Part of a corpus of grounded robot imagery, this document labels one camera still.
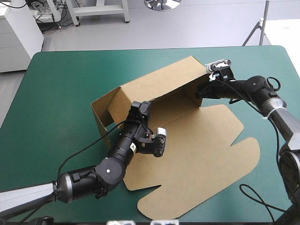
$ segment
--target silver arm segment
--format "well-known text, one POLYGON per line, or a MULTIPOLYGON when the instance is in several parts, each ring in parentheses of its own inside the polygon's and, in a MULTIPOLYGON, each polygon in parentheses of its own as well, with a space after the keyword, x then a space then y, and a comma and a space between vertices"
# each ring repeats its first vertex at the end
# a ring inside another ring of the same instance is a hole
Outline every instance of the silver arm segment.
POLYGON ((52 195, 52 183, 0 192, 0 224, 43 204, 52 195))

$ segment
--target flat cardboard sheet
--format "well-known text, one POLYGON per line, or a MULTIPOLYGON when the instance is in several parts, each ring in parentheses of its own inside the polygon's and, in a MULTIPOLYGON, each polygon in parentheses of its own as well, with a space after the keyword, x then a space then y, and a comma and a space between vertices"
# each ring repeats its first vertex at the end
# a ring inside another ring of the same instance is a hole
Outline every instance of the flat cardboard sheet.
POLYGON ((250 173, 259 161, 256 139, 231 146, 243 124, 225 105, 196 108, 161 126, 168 131, 165 154, 137 153, 124 178, 129 190, 161 185, 138 202, 139 211, 151 219, 180 217, 250 173))

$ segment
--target white drawer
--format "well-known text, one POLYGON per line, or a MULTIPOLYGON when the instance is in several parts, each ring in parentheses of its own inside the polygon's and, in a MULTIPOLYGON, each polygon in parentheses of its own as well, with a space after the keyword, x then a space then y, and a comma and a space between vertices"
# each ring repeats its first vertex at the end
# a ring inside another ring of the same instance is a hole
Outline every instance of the white drawer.
POLYGON ((9 25, 6 19, 0 19, 0 34, 13 33, 14 30, 9 25))
POLYGON ((21 45, 15 33, 0 34, 0 48, 17 47, 21 45))
POLYGON ((0 73, 27 69, 31 58, 23 48, 0 48, 0 73))

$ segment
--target white cable tie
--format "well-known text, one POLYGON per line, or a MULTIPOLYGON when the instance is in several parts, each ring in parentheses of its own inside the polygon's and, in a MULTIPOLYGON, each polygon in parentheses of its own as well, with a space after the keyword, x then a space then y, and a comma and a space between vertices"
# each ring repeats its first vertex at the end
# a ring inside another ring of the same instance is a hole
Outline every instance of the white cable tie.
POLYGON ((265 116, 265 117, 263 117, 263 119, 264 120, 267 120, 268 118, 269 118, 269 116, 271 116, 271 114, 275 111, 275 110, 277 110, 277 109, 285 109, 286 110, 286 108, 284 108, 284 107, 277 107, 277 108, 274 108, 274 109, 272 109, 270 112, 269 112, 269 114, 267 115, 267 116, 265 116))
POLYGON ((211 74, 211 75, 209 76, 209 78, 210 78, 210 81, 214 81, 214 80, 216 79, 216 76, 215 76, 214 74, 211 74))

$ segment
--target cable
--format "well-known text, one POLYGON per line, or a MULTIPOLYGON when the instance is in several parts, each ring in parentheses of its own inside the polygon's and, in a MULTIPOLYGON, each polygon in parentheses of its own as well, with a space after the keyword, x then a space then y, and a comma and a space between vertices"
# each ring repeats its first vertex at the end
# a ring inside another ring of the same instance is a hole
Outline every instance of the cable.
POLYGON ((7 5, 7 4, 3 3, 2 1, 0 1, 0 3, 1 3, 2 5, 5 5, 5 6, 7 6, 7 7, 10 7, 10 8, 23 8, 23 7, 25 7, 25 6, 27 5, 27 2, 25 2, 25 4, 22 5, 22 6, 20 6, 20 7, 10 6, 10 5, 7 5))
POLYGON ((141 123, 140 121, 137 121, 137 120, 124 120, 124 121, 118 123, 118 124, 117 124, 116 126, 114 126, 110 131, 108 131, 105 135, 103 135, 102 137, 98 138, 98 139, 95 140, 93 143, 89 144, 87 147, 85 147, 85 148, 81 149, 80 151, 78 151, 78 152, 72 154, 71 156, 69 156, 68 158, 66 158, 66 159, 62 162, 62 164, 59 166, 58 172, 57 172, 57 188, 59 187, 59 177, 60 177, 61 169, 63 168, 63 166, 66 164, 66 162, 67 162, 69 159, 71 159, 71 158, 73 158, 74 156, 77 156, 78 154, 80 154, 80 153, 82 153, 83 151, 87 150, 89 147, 93 146, 94 144, 96 144, 97 142, 99 142, 100 140, 102 140, 103 138, 105 138, 106 136, 108 136, 109 133, 111 133, 115 128, 117 128, 119 125, 121 125, 121 124, 123 124, 123 123, 125 123, 125 122, 134 122, 134 123, 138 123, 138 124, 142 125, 143 127, 145 127, 146 129, 148 129, 152 134, 154 134, 153 131, 152 131, 148 126, 146 126, 145 124, 143 124, 143 123, 141 123))
POLYGON ((273 214, 271 213, 271 211, 270 211, 270 209, 269 209, 269 207, 268 207, 268 204, 264 202, 264 200, 260 197, 260 195, 259 195, 252 187, 250 187, 250 186, 247 185, 247 184, 241 184, 241 185, 240 185, 240 191, 241 191, 245 196, 247 196, 248 198, 252 199, 253 201, 255 201, 255 202, 257 202, 257 203, 260 203, 260 204, 264 205, 264 206, 266 207, 268 213, 269 213, 270 216, 271 216, 271 219, 272 219, 273 224, 275 223, 275 219, 274 219, 273 214), (259 197, 259 199, 261 200, 261 202, 258 201, 258 200, 255 199, 255 198, 251 197, 251 196, 248 195, 246 192, 244 192, 244 190, 242 189, 243 186, 245 186, 245 187, 249 188, 251 191, 253 191, 253 192, 256 194, 256 196, 259 197))
MULTIPOLYGON (((100 140, 102 140, 103 138, 105 138, 106 136, 108 136, 109 133, 111 133, 115 128, 117 128, 119 125, 125 123, 125 122, 134 122, 134 123, 138 123, 140 125, 142 125, 143 127, 145 127, 146 129, 148 129, 152 134, 153 134, 153 131, 148 127, 146 126, 145 124, 141 123, 140 121, 137 121, 137 120, 124 120, 120 123, 118 123, 116 126, 114 126, 110 131, 108 131, 105 135, 103 135, 102 137, 98 138, 96 141, 94 141, 93 143, 89 144, 87 147, 81 149, 80 151, 74 153, 73 155, 69 156, 67 159, 65 159, 63 161, 63 163, 59 166, 59 169, 58 169, 58 174, 57 174, 57 188, 59 187, 59 176, 60 176, 60 172, 61 172, 61 169, 63 168, 63 166, 66 164, 66 162, 71 159, 72 157, 80 154, 81 152, 87 150, 89 147, 93 146, 94 144, 96 144, 97 142, 99 142, 100 140)), ((84 174, 84 176, 88 176, 90 173, 93 173, 93 172, 88 172, 87 174, 84 174)), ((36 211, 38 211, 41 207, 43 207, 52 197, 52 195, 54 194, 51 193, 49 195, 49 197, 46 199, 46 201, 44 201, 42 204, 40 204, 37 208, 35 208, 30 214, 28 214, 26 217, 24 217, 17 225, 21 225, 26 219, 28 219, 29 217, 31 217, 36 211)))
POLYGON ((266 207, 270 207, 270 208, 272 208, 272 209, 274 209, 274 210, 278 210, 278 211, 281 211, 281 212, 286 212, 286 210, 283 210, 283 209, 281 209, 281 208, 278 208, 278 207, 275 207, 275 206, 273 206, 273 205, 267 204, 267 203, 259 196, 259 194, 258 194, 251 186, 249 186, 249 185, 247 185, 247 184, 240 184, 240 191, 241 191, 245 196, 247 196, 248 198, 250 198, 251 200, 253 200, 253 201, 255 201, 255 202, 259 203, 259 204, 262 204, 262 205, 264 205, 264 206, 266 206, 266 207), (249 194, 247 194, 247 193, 243 190, 242 187, 247 187, 247 188, 249 188, 251 191, 253 191, 253 192, 256 194, 256 196, 259 197, 260 201, 257 200, 257 199, 255 199, 254 197, 250 196, 249 194))
MULTIPOLYGON (((275 81, 278 83, 278 88, 276 88, 276 90, 280 89, 281 85, 280 85, 280 82, 279 82, 278 79, 276 79, 276 78, 274 78, 274 77, 268 77, 268 79, 273 79, 273 80, 275 80, 275 81)), ((232 89, 236 94, 238 94, 239 97, 240 97, 242 100, 244 100, 251 108, 253 108, 253 109, 254 109, 255 111, 257 111, 259 114, 261 114, 262 116, 264 116, 264 115, 263 115, 263 114, 255 107, 255 106, 253 106, 252 104, 250 104, 250 103, 249 103, 249 102, 248 102, 248 101, 247 101, 247 100, 246 100, 246 99, 245 99, 245 98, 244 98, 244 97, 243 97, 236 89, 234 89, 232 86, 230 86, 229 84, 227 84, 227 83, 225 83, 225 82, 223 82, 223 81, 220 81, 220 80, 218 80, 218 79, 216 79, 215 81, 218 81, 218 82, 220 82, 220 83, 222 83, 222 84, 228 86, 229 88, 231 88, 231 89, 232 89)), ((287 185, 287 182, 286 182, 284 176, 282 175, 282 172, 281 172, 281 169, 280 169, 280 166, 279 166, 279 145, 280 145, 279 142, 280 142, 280 141, 279 141, 279 133, 278 133, 278 129, 277 129, 275 123, 274 123, 270 118, 268 118, 268 120, 269 120, 269 122, 272 124, 272 126, 274 127, 275 133, 276 133, 276 142, 277 142, 277 149, 276 149, 276 163, 277 163, 277 167, 278 167, 279 173, 280 173, 280 175, 281 175, 281 178, 282 178, 282 180, 283 180, 284 185, 285 185, 286 187, 288 187, 288 189, 289 189, 291 195, 293 196, 293 198, 294 198, 296 204, 297 204, 298 206, 300 206, 299 202, 297 201, 297 199, 296 199, 296 197, 295 197, 295 195, 294 195, 294 192, 291 190, 290 186, 287 185)), ((272 215, 272 213, 271 213, 269 207, 270 207, 270 208, 273 208, 273 209, 276 209, 276 210, 279 210, 279 211, 282 211, 282 209, 277 208, 277 207, 274 207, 274 206, 269 205, 269 204, 266 204, 266 203, 264 202, 264 200, 259 196, 259 194, 258 194, 253 188, 251 188, 249 185, 241 184, 241 185, 240 185, 240 190, 241 190, 241 192, 242 192, 245 196, 249 197, 251 200, 253 200, 253 201, 257 202, 257 203, 260 203, 260 204, 264 205, 264 206, 266 207, 268 213, 269 213, 270 216, 271 216, 272 222, 273 222, 273 223, 275 222, 274 217, 273 217, 273 215, 272 215), (260 198, 261 201, 255 199, 255 198, 249 196, 247 193, 245 193, 245 192, 242 190, 242 188, 241 188, 242 186, 246 186, 246 187, 248 187, 249 189, 251 189, 251 190, 252 190, 252 191, 260 198)))

